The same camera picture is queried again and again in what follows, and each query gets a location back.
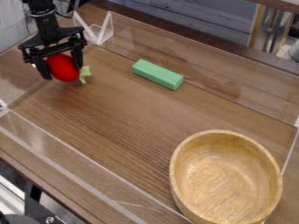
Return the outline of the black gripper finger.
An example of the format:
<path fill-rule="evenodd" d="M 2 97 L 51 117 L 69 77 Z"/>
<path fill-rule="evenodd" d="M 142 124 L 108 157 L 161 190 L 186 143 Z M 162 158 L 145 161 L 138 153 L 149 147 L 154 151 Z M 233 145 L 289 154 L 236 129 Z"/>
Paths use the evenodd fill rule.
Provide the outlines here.
<path fill-rule="evenodd" d="M 70 55 L 73 58 L 74 66 L 77 69 L 81 69 L 82 67 L 82 48 L 83 45 L 79 43 L 79 40 L 77 38 L 70 39 L 71 43 L 71 50 Z"/>
<path fill-rule="evenodd" d="M 50 71 L 49 71 L 47 65 L 45 63 L 45 60 L 39 56 L 33 55 L 31 56 L 31 63 L 34 64 L 35 69 L 38 70 L 38 72 L 41 74 L 41 77 L 45 80 L 50 80 L 51 75 L 50 75 Z"/>

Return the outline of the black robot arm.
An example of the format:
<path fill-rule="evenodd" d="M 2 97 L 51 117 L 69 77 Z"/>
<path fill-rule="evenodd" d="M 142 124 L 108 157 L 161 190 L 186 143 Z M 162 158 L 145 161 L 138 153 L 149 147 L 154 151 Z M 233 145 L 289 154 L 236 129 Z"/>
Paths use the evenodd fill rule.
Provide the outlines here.
<path fill-rule="evenodd" d="M 82 49 L 86 45 L 83 27 L 59 27 L 53 0 L 22 0 L 27 4 L 29 16 L 37 26 L 37 33 L 26 39 L 17 49 L 22 53 L 22 61 L 34 65 L 41 77 L 51 79 L 45 58 L 55 53 L 70 53 L 77 69 L 82 68 Z"/>

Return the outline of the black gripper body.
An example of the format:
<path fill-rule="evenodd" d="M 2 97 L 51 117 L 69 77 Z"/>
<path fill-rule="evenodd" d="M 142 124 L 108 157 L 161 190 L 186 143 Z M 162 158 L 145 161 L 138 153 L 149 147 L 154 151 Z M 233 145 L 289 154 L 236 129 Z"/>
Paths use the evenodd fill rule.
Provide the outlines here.
<path fill-rule="evenodd" d="M 37 33 L 17 46 L 18 50 L 22 52 L 22 60 L 25 63 L 33 63 L 33 55 L 43 58 L 54 53 L 70 51 L 71 38 L 77 38 L 79 43 L 85 46 L 86 40 L 82 33 L 83 28 L 81 26 L 59 27 L 53 14 L 31 14 L 31 18 L 37 25 Z"/>

